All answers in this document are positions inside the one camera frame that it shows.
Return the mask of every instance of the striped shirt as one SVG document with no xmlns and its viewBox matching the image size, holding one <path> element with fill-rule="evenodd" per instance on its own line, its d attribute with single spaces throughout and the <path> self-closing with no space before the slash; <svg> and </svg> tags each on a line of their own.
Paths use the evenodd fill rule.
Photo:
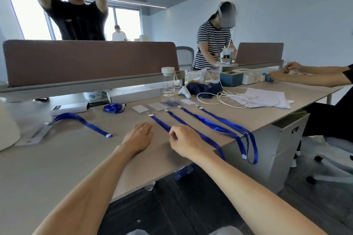
<svg viewBox="0 0 353 235">
<path fill-rule="evenodd" d="M 227 47 L 229 42 L 233 43 L 231 31 L 228 28 L 215 28 L 210 21 L 202 24 L 197 31 L 197 43 L 200 42 L 208 42 L 208 51 L 217 61 L 220 59 L 220 54 L 224 47 Z M 196 69 L 203 69 L 206 67 L 214 68 L 214 66 L 202 55 L 199 46 L 192 66 Z"/>
</svg>

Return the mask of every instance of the white shoe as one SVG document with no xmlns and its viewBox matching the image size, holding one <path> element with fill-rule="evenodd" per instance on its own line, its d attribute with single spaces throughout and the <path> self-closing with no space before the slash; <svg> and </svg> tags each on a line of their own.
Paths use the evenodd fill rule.
<svg viewBox="0 0 353 235">
<path fill-rule="evenodd" d="M 186 86 L 183 86 L 180 88 L 178 95 L 185 95 L 187 99 L 191 99 L 191 94 L 189 90 L 186 88 Z"/>
<path fill-rule="evenodd" d="M 297 167 L 297 161 L 293 159 L 292 163 L 290 164 L 291 168 L 296 168 Z"/>
</svg>

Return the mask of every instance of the dark floor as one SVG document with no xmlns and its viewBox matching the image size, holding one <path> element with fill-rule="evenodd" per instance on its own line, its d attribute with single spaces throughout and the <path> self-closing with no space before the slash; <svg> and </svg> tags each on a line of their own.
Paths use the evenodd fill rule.
<svg viewBox="0 0 353 235">
<path fill-rule="evenodd" d="M 329 174 L 312 159 L 312 147 L 303 143 L 298 167 L 289 172 L 279 196 L 315 222 L 329 235 L 353 234 L 353 186 L 332 182 L 306 182 L 311 174 Z M 181 180 L 167 176 L 151 192 L 139 190 L 112 203 L 98 235 L 126 235 L 135 229 L 150 235 L 207 235 L 232 225 L 253 234 L 227 197 L 200 168 Z"/>
</svg>

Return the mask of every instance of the brown desk partition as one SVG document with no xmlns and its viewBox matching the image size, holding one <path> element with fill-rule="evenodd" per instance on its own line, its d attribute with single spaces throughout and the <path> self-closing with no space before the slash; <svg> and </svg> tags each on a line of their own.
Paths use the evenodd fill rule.
<svg viewBox="0 0 353 235">
<path fill-rule="evenodd" d="M 172 42 L 8 40 L 3 49 L 10 87 L 179 71 Z"/>
<path fill-rule="evenodd" d="M 283 43 L 240 43 L 236 63 L 239 65 L 280 62 Z"/>
</svg>

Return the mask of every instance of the chair wheel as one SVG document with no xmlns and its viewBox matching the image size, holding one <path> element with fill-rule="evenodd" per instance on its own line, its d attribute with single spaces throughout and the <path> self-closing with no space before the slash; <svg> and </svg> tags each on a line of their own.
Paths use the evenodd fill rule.
<svg viewBox="0 0 353 235">
<path fill-rule="evenodd" d="M 323 158 L 322 158 L 321 156 L 319 156 L 319 155 L 316 155 L 316 156 L 314 157 L 314 159 L 315 159 L 315 161 L 317 161 L 318 163 L 320 163 Z"/>
<path fill-rule="evenodd" d="M 308 176 L 308 177 L 306 178 L 306 181 L 307 181 L 308 183 L 310 183 L 311 185 L 315 185 L 317 180 L 316 180 L 315 178 L 313 178 L 312 176 Z"/>
</svg>

